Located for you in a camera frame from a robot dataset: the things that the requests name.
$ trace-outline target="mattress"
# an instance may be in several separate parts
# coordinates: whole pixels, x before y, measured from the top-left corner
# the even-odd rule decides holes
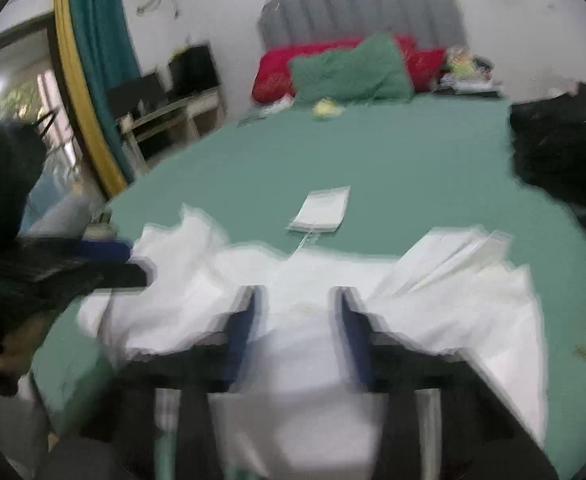
[[[586,235],[570,211],[510,170],[506,101],[418,96],[410,104],[358,104],[318,121],[292,108],[227,125],[161,163],[112,201],[113,222],[136,239],[148,222],[180,221],[182,203],[203,209],[231,242],[259,240],[291,253],[285,227],[307,193],[350,186],[342,226],[320,246],[404,254],[433,226],[482,225],[514,237],[510,259],[528,264],[548,344],[545,449],[561,478],[586,460]],[[34,374],[56,429],[81,418],[108,377],[95,342],[60,317]]]

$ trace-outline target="curtain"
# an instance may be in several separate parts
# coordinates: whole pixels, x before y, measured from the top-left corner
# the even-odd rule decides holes
[[[122,0],[68,0],[77,52],[90,98],[106,143],[128,183],[133,170],[122,150],[122,138],[108,108],[106,92],[140,77]]]
[[[55,29],[64,79],[86,147],[110,197],[126,188],[126,179],[106,143],[77,52],[69,0],[54,0]]]

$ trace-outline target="white paper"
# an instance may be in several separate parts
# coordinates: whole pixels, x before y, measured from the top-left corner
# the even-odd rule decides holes
[[[335,231],[344,219],[349,192],[350,187],[311,191],[288,228],[293,231]]]

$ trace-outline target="tufted headboard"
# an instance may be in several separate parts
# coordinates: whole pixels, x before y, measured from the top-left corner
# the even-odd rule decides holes
[[[269,0],[258,22],[265,48],[367,36],[413,36],[423,48],[465,45],[456,0]]]

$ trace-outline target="wall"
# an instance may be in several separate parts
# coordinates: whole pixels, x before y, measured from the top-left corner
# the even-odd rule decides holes
[[[171,43],[210,40],[231,115],[250,105],[262,46],[256,22],[267,0],[177,0]],[[496,78],[517,100],[534,98],[547,76],[586,81],[583,0],[458,0],[472,49],[496,63]]]
[[[137,7],[148,0],[122,0],[128,30],[143,73],[159,69],[166,84],[166,63],[174,50],[168,32],[172,26],[173,6],[164,1],[158,10],[137,15]],[[10,0],[0,13],[0,32],[53,10],[53,0]]]

